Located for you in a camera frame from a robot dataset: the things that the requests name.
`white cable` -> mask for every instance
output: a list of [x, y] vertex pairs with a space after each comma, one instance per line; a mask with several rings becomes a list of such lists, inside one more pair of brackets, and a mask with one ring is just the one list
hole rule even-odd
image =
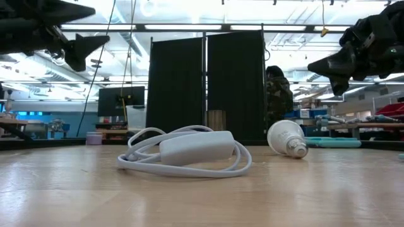
[[[166, 134], [164, 131], [157, 128], [147, 128], [143, 129], [128, 141], [128, 151], [126, 154], [122, 154], [117, 158], [117, 164], [120, 168], [127, 168], [130, 170], [137, 170], [141, 172], [153, 173], [157, 175], [166, 175], [172, 177], [209, 177], [209, 178], [225, 178], [225, 177], [237, 177], [247, 173], [248, 169], [251, 167], [252, 158], [247, 150], [241, 143], [235, 142], [235, 155], [236, 159], [232, 166], [225, 168], [223, 170], [202, 170], [197, 168], [183, 167], [183, 166], [171, 166], [155, 164], [154, 162], [161, 161], [160, 153], [148, 154], [149, 149], [154, 145], [176, 137], [205, 133], [196, 131], [195, 129], [205, 130], [208, 132], [213, 132], [212, 129], [201, 126], [193, 125], [188, 127], [183, 127], [181, 129], [172, 131]], [[142, 136], [146, 132], [158, 132], [161, 133], [159, 136], [155, 136], [144, 141], [139, 142], [132, 146], [132, 142]], [[236, 170], [237, 165], [241, 161], [241, 156], [247, 158], [247, 165], [241, 169]]]

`camouflage jacket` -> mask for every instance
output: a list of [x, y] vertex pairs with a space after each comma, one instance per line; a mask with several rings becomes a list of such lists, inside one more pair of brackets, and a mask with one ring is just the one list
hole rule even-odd
[[268, 113], [285, 115], [293, 111], [293, 93], [289, 81], [284, 78], [270, 78], [267, 82]]

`ceiling light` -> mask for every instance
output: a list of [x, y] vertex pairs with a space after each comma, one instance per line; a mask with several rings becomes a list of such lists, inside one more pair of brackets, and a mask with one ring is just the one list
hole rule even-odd
[[383, 85], [404, 85], [404, 82], [378, 82], [379, 84]]
[[351, 81], [349, 81], [348, 82], [350, 85], [373, 85], [374, 83], [373, 82], [351, 82]]
[[317, 97], [317, 99], [327, 99], [327, 98], [333, 98], [334, 94], [323, 94]]
[[349, 91], [347, 91], [347, 92], [345, 92], [345, 94], [347, 95], [347, 94], [352, 94], [352, 93], [355, 93], [355, 92], [357, 92], [357, 91], [360, 91], [360, 90], [362, 90], [362, 89], [364, 89], [365, 87], [360, 87], [360, 88], [354, 88], [354, 89], [352, 89], [352, 90], [349, 90]]
[[122, 81], [94, 81], [94, 84], [122, 84]]
[[145, 25], [149, 30], [220, 30], [221, 25]]
[[261, 25], [232, 25], [231, 30], [260, 30]]
[[390, 74], [387, 78], [384, 78], [384, 79], [377, 78], [377, 79], [374, 80], [374, 82], [386, 81], [386, 80], [389, 80], [389, 79], [395, 79], [395, 78], [399, 78], [399, 77], [402, 77], [402, 76], [404, 76], [404, 74], [394, 73], [394, 74]]
[[264, 30], [275, 30], [275, 31], [304, 31], [306, 29], [306, 26], [295, 26], [295, 25], [265, 25]]
[[[330, 32], [344, 32], [347, 28], [349, 28], [349, 26], [327, 26], [326, 28], [330, 31]], [[322, 31], [323, 30], [323, 26], [315, 26], [314, 27], [314, 31]]]
[[50, 84], [83, 84], [84, 81], [48, 81]]
[[18, 90], [18, 91], [26, 91], [26, 92], [30, 91], [28, 88], [26, 88], [20, 84], [3, 84], [3, 86], [6, 88]]
[[[133, 30], [136, 29], [136, 25], [130, 25], [130, 24], [112, 24], [109, 25], [109, 30], [114, 31], [114, 30]], [[108, 30], [108, 24], [101, 24], [101, 25], [81, 25], [81, 24], [65, 24], [62, 25], [62, 30]]]
[[322, 103], [337, 103], [344, 102], [343, 100], [321, 100]]
[[41, 81], [0, 81], [0, 83], [40, 84]]
[[40, 100], [32, 100], [32, 99], [26, 99], [26, 100], [13, 100], [14, 102], [33, 102], [33, 101], [40, 101]]
[[[231, 30], [260, 30], [261, 25], [232, 25]], [[265, 31], [304, 31], [306, 26], [264, 25]]]
[[301, 100], [303, 98], [310, 98], [310, 97], [312, 97], [314, 95], [317, 95], [317, 93], [298, 95], [298, 96], [295, 97], [295, 100]]
[[[152, 7], [149, 11], [146, 10], [146, 5], [151, 4]], [[140, 2], [140, 12], [145, 17], [153, 16], [157, 13], [158, 5], [156, 0], [142, 0]]]
[[310, 85], [330, 84], [330, 82], [300, 82], [300, 81], [291, 81], [291, 83], [310, 84]]

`monitor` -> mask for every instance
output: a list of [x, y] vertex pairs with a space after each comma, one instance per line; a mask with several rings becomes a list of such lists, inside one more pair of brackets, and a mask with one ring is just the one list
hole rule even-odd
[[124, 110], [122, 98], [125, 105], [144, 107], [145, 105], [145, 87], [134, 86], [123, 88], [103, 88], [98, 94], [98, 116], [123, 116]]

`person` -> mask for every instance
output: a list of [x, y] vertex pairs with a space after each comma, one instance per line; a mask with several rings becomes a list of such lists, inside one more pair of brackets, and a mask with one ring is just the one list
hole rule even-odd
[[268, 101], [268, 127], [283, 120], [286, 113], [293, 111], [293, 93], [289, 81], [278, 66], [266, 68], [266, 94]]

